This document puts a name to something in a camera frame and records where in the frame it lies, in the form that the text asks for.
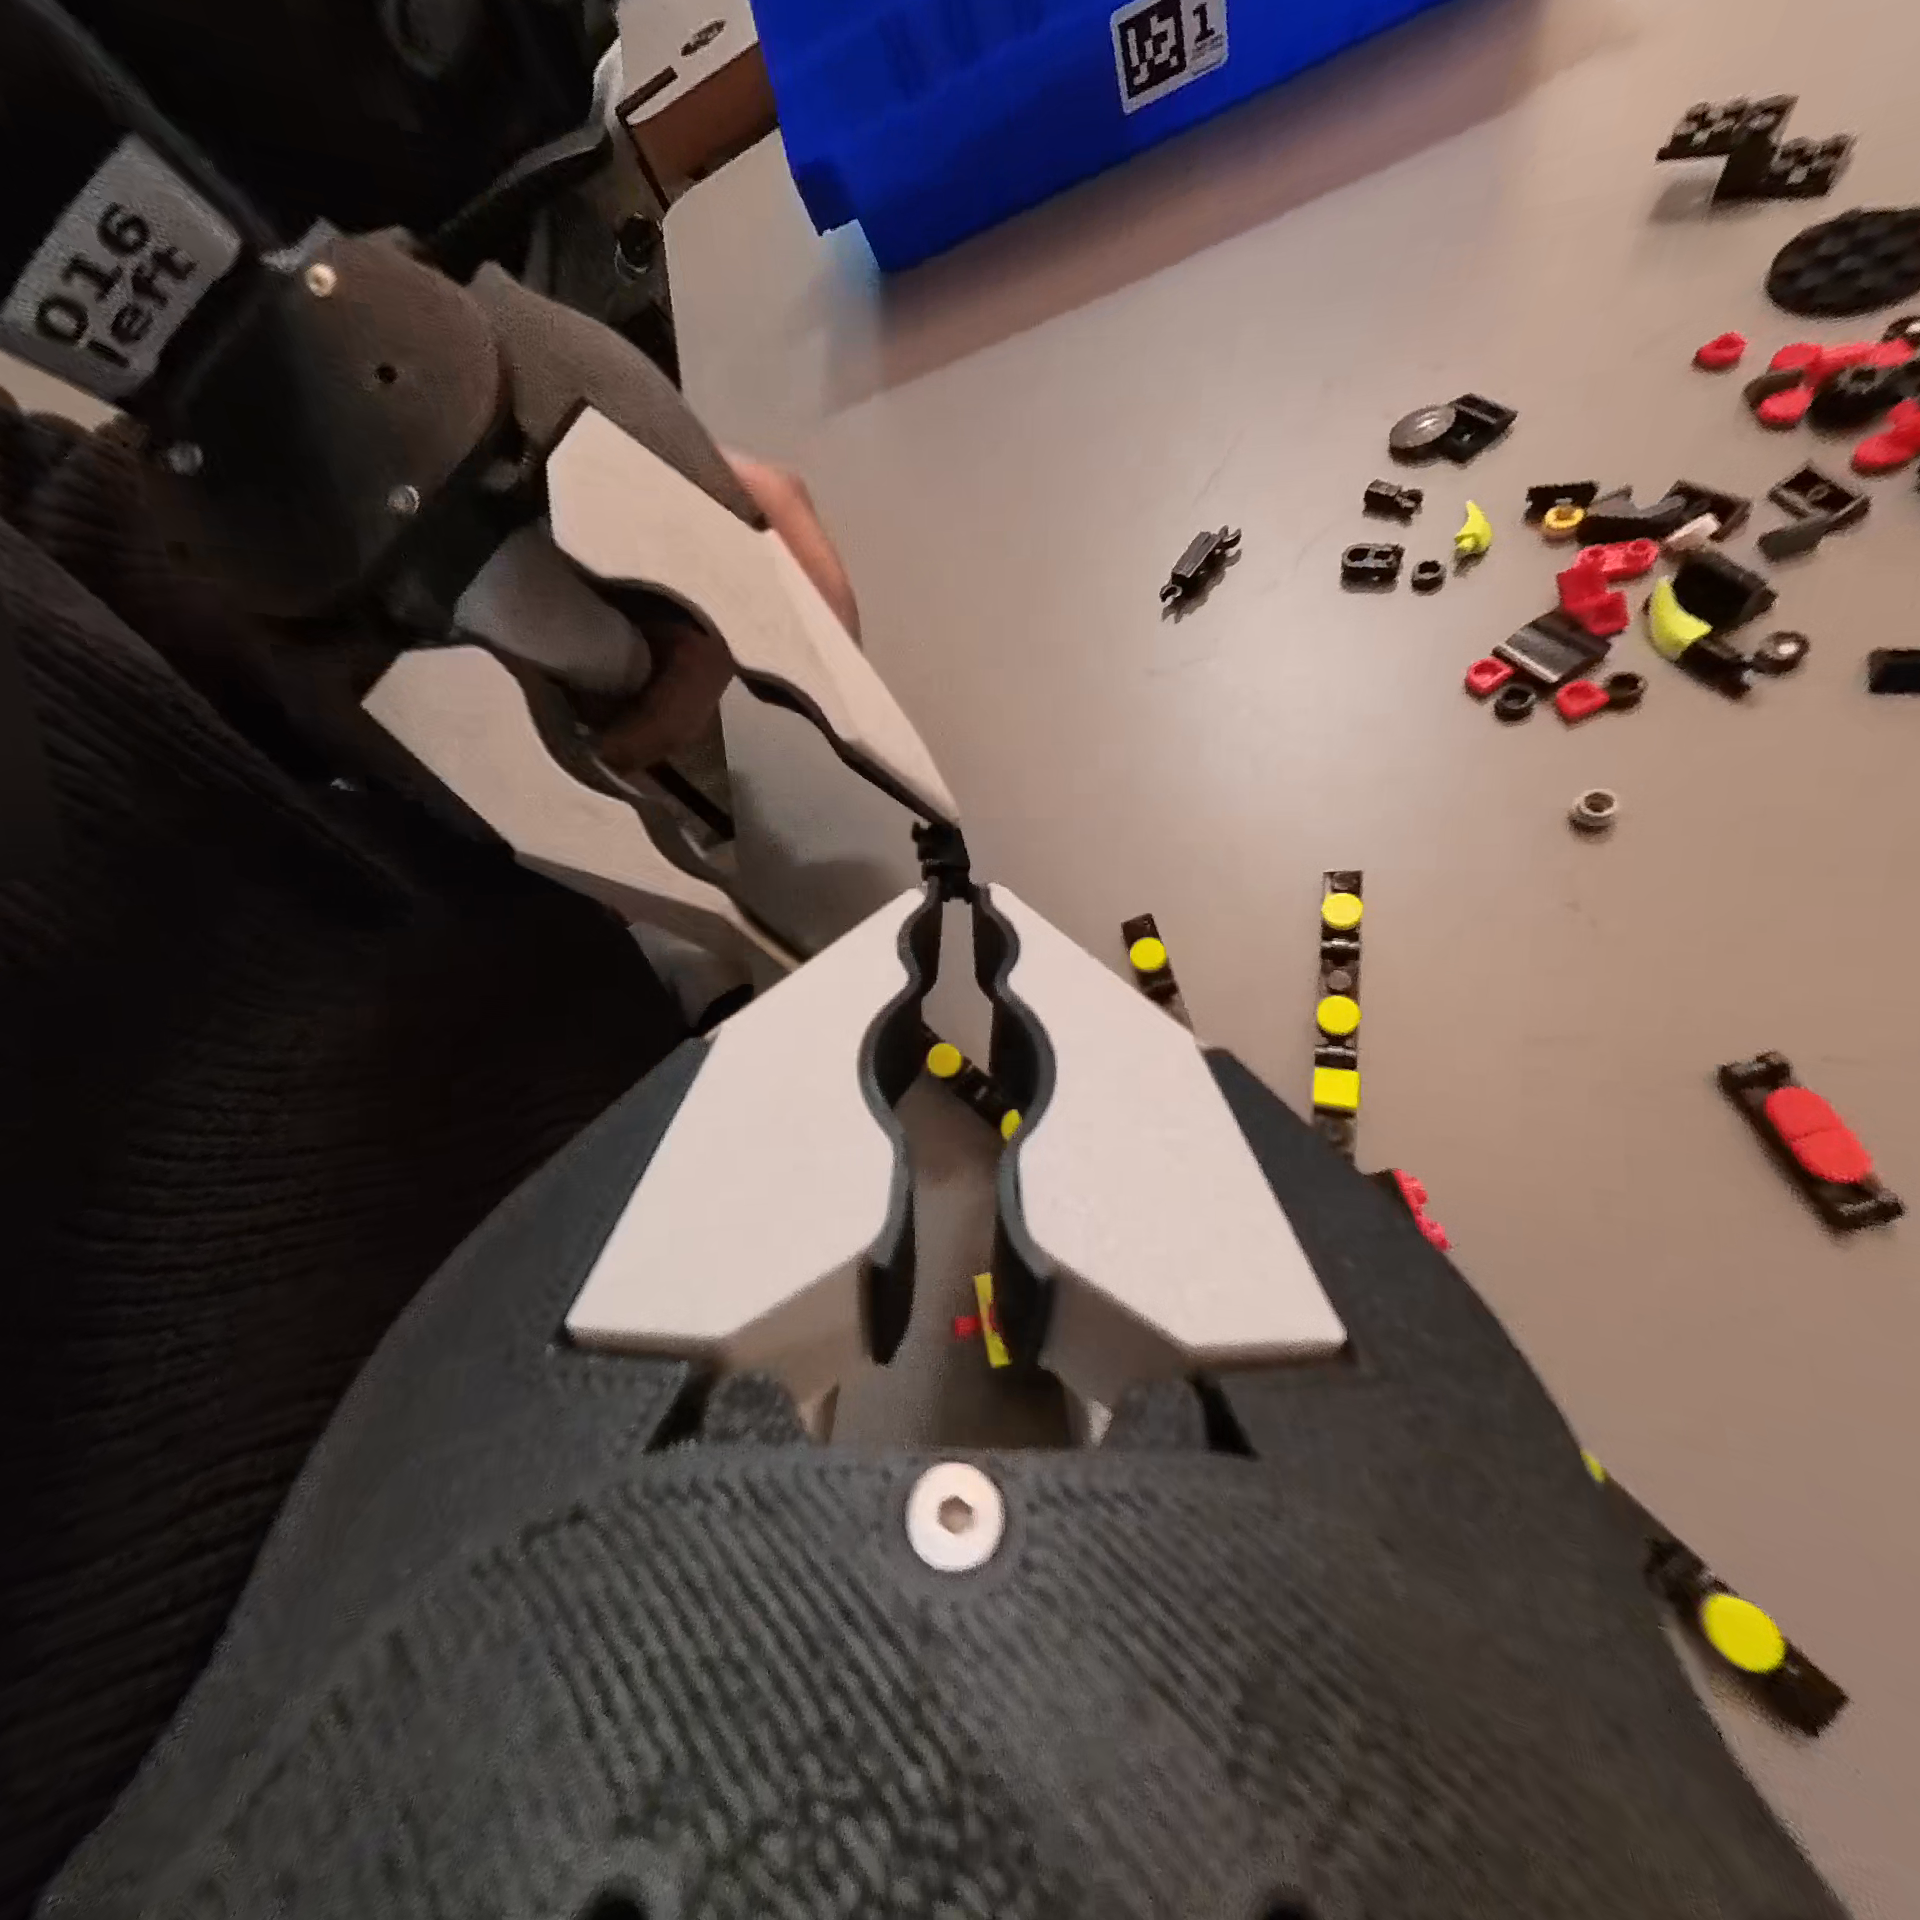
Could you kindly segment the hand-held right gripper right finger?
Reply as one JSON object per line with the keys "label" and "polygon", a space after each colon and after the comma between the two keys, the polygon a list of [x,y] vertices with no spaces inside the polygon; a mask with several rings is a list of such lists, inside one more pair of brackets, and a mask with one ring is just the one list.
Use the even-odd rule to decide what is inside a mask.
{"label": "hand-held right gripper right finger", "polygon": [[1341,1354],[1347,1329],[1193,1032],[1001,884],[977,894],[1001,1149],[993,1316],[1083,1404]]}

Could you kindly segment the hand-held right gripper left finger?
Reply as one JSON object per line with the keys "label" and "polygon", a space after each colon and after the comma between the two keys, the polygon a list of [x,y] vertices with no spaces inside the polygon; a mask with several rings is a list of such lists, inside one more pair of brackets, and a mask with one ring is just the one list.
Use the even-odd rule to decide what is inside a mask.
{"label": "hand-held right gripper left finger", "polygon": [[779,1380],[805,1426],[899,1345],[915,1222],[897,1116],[939,890],[856,922],[722,1021],[567,1309],[593,1353]]}

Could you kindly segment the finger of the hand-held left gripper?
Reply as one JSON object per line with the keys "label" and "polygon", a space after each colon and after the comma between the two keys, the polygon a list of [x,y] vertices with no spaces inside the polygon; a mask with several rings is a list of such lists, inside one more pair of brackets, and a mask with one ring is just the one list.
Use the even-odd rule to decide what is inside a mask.
{"label": "finger of the hand-held left gripper", "polygon": [[610,774],[570,703],[637,688],[644,649],[554,546],[508,546],[453,610],[451,638],[397,655],[365,716],[516,861],[707,950],[732,973],[786,973],[801,956],[741,904],[671,804]]}
{"label": "finger of the hand-held left gripper", "polygon": [[957,804],[927,740],[778,530],[761,530],[585,407],[551,454],[551,537],[603,588],[658,592],[721,639],[754,694],[921,818]]}

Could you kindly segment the small black lego piece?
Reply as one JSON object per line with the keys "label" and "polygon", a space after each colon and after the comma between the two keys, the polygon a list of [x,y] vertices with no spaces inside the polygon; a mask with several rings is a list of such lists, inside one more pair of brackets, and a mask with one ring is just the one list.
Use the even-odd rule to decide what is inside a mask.
{"label": "small black lego piece", "polygon": [[911,833],[924,894],[924,904],[913,918],[915,940],[920,942],[921,937],[931,937],[946,904],[961,902],[971,911],[977,884],[969,845],[957,822],[913,822]]}

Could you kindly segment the black yellow lego spider model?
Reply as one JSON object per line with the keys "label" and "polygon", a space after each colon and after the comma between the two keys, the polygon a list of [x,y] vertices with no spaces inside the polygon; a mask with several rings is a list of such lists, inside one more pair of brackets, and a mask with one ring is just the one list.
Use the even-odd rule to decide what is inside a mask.
{"label": "black yellow lego spider model", "polygon": [[[1360,1116],[1360,921],[1363,874],[1330,871],[1324,878],[1317,921],[1312,1128],[1349,1164],[1359,1142]],[[1192,1028],[1179,978],[1169,960],[1161,927],[1153,914],[1121,922],[1128,967],[1137,988],[1177,1023]],[[921,1021],[920,1065],[1001,1140],[1021,1124],[1018,1104],[961,1047]],[[1431,1198],[1405,1167],[1365,1174],[1392,1194],[1392,1205],[1440,1254],[1452,1240],[1431,1213]],[[994,1281],[977,1278],[977,1306],[955,1321],[961,1336],[978,1336],[993,1367],[1005,1368],[1013,1354],[999,1325]],[[1618,1513],[1637,1544],[1639,1569],[1658,1602],[1690,1633],[1706,1663],[1724,1672],[1767,1716],[1801,1737],[1825,1735],[1849,1704],[1847,1692],[1831,1680],[1778,1625],[1773,1613],[1730,1586],[1719,1573],[1658,1519],[1618,1476],[1581,1448],[1588,1476]]]}

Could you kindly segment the red tile on black lego plate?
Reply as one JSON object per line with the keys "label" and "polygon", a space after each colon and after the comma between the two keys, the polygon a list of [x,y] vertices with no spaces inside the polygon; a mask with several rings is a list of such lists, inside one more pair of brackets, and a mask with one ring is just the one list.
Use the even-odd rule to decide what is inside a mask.
{"label": "red tile on black lego plate", "polygon": [[1904,1200],[1883,1183],[1855,1127],[1783,1053],[1724,1063],[1714,1079],[1776,1170],[1831,1232],[1866,1232],[1904,1218]]}

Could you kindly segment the pile of loose lego pieces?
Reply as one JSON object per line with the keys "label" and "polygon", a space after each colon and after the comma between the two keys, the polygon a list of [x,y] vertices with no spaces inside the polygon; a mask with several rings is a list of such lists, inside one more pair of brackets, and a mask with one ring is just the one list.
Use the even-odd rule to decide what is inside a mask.
{"label": "pile of loose lego pieces", "polygon": [[[1741,404],[1767,432],[1873,426],[1849,450],[1847,472],[1800,463],[1764,492],[1778,522],[1755,534],[1763,561],[1778,566],[1818,553],[1869,514],[1875,498],[1859,481],[1916,469],[1916,354],[1919,320],[1909,313],[1869,340],[1787,342],[1744,385]],[[1732,558],[1753,506],[1751,495],[1688,478],[1647,501],[1632,487],[1602,488],[1594,480],[1529,487],[1522,522],[1546,544],[1562,544],[1571,560],[1554,574],[1554,606],[1475,657],[1466,693],[1505,724],[1522,722],[1543,701],[1564,724],[1637,709],[1644,673],[1601,670],[1634,615],[1628,588],[1639,584],[1639,617],[1656,655],[1721,697],[1741,698],[1755,679],[1800,670],[1810,650],[1801,631],[1739,639],[1778,606],[1770,574]],[[1409,564],[1403,541],[1367,537],[1339,553],[1337,582],[1347,592],[1405,582],[1433,593],[1487,560],[1493,541],[1490,514],[1471,501],[1450,560]]]}

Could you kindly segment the grey disc on black lego plate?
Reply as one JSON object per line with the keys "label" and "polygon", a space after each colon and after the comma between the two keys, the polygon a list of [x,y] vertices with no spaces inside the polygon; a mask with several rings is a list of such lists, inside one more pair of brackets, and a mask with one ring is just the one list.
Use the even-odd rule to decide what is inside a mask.
{"label": "grey disc on black lego plate", "polygon": [[1396,463],[1471,463],[1498,445],[1517,417],[1516,407],[1466,391],[1395,420],[1386,450]]}

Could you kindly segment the black round lego plate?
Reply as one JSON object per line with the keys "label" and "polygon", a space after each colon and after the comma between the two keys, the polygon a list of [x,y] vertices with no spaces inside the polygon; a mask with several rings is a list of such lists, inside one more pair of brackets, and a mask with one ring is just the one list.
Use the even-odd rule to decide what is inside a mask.
{"label": "black round lego plate", "polygon": [[1919,206],[1855,207],[1800,230],[1767,265],[1787,314],[1852,320],[1919,295]]}

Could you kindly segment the person's left hand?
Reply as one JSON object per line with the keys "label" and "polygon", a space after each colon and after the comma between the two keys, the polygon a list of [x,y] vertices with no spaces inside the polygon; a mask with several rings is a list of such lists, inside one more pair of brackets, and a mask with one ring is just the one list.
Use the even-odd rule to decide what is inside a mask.
{"label": "person's left hand", "polygon": [[741,487],[752,495],[759,514],[767,517],[768,525],[811,577],[828,607],[848,636],[859,642],[859,610],[848,566],[805,480],[786,465],[754,458],[741,450],[728,450],[728,462]]}

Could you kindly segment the blue plastic bin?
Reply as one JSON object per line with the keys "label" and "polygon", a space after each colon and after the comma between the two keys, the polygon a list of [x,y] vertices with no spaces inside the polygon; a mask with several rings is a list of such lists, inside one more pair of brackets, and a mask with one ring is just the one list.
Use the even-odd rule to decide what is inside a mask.
{"label": "blue plastic bin", "polygon": [[752,2],[817,232],[906,272],[1431,2]]}

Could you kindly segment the black stepped lego bracket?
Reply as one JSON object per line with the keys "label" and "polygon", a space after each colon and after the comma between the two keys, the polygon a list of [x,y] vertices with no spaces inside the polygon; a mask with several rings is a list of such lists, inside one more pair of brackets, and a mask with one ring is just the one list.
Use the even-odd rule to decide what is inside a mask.
{"label": "black stepped lego bracket", "polygon": [[1695,103],[1656,162],[1716,162],[1714,204],[1816,201],[1834,191],[1857,154],[1857,134],[1789,134],[1797,95]]}

